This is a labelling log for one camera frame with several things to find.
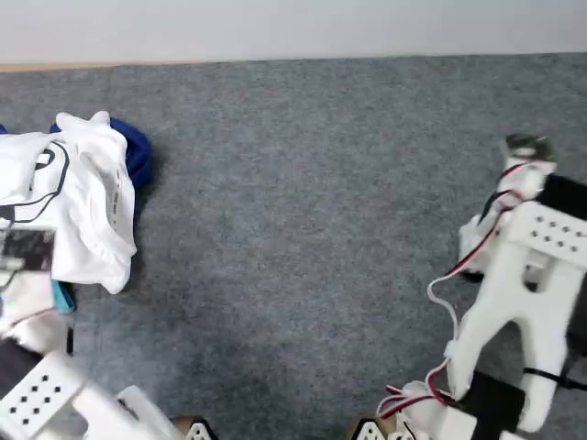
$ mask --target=teal object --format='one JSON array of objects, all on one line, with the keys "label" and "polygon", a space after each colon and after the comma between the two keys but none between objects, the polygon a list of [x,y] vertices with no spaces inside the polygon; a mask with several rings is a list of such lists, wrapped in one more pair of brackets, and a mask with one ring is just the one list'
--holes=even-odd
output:
[{"label": "teal object", "polygon": [[60,314],[71,314],[75,311],[75,301],[65,286],[55,280],[51,280],[55,310]]}]

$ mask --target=gray carpet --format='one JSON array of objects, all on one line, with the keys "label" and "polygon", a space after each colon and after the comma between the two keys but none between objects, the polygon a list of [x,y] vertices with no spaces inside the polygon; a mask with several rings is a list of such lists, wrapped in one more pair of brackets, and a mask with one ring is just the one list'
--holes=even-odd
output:
[{"label": "gray carpet", "polygon": [[[587,55],[242,62],[0,75],[0,122],[108,109],[153,142],[126,291],[79,292],[76,357],[221,440],[341,439],[449,339],[424,297],[456,258],[513,131],[587,181]],[[476,287],[439,288],[459,306]],[[481,368],[521,375],[506,327]],[[587,377],[582,362],[573,376]],[[561,391],[533,438],[580,439]]]}]

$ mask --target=white wall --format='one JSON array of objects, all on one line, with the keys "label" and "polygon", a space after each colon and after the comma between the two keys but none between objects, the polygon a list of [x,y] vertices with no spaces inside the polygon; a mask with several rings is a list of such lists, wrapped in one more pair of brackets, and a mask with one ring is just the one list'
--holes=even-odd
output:
[{"label": "white wall", "polygon": [[587,50],[585,0],[16,0],[0,61],[217,61]]}]

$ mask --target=wooden baseboard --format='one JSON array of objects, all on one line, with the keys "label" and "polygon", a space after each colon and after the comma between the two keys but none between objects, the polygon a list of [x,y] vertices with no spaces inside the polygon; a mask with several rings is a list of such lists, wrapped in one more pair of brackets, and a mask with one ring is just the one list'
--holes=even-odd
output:
[{"label": "wooden baseboard", "polygon": [[117,61],[117,62],[22,62],[2,63],[0,72],[60,71],[65,69],[101,69],[128,65],[195,64],[200,61]]}]

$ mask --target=white robot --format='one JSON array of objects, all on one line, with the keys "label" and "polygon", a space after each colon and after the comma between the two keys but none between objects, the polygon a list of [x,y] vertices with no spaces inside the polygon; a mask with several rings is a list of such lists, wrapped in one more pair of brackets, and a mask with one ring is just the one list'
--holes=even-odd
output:
[{"label": "white robot", "polygon": [[[558,386],[583,387],[566,378],[566,361],[587,353],[587,187],[554,174],[547,139],[515,135],[506,145],[497,191],[460,230],[459,263],[427,290],[453,319],[444,361],[424,382],[388,386],[377,417],[361,420],[353,440],[520,439],[517,430],[540,429]],[[54,425],[64,408],[86,419],[89,440],[214,439],[204,420],[188,419],[180,433],[139,389],[111,397],[72,364],[67,325],[52,311],[52,241],[46,231],[0,236],[0,439],[74,438]],[[461,323],[432,291],[458,273],[482,277]],[[475,371],[483,346],[510,321],[523,335],[519,388]],[[444,370],[450,392],[434,383]]]},{"label": "white robot", "polygon": [[[425,382],[388,386],[379,417],[361,420],[354,438],[519,439],[516,432],[542,427],[557,387],[587,390],[567,378],[572,362],[587,354],[587,186],[555,168],[547,138],[506,139],[497,190],[460,229],[459,263],[428,286],[428,297],[454,323],[444,362]],[[481,282],[461,323],[432,291],[457,273]],[[475,371],[482,348],[508,322],[522,334],[519,388]],[[434,386],[443,370],[450,393]]]}]

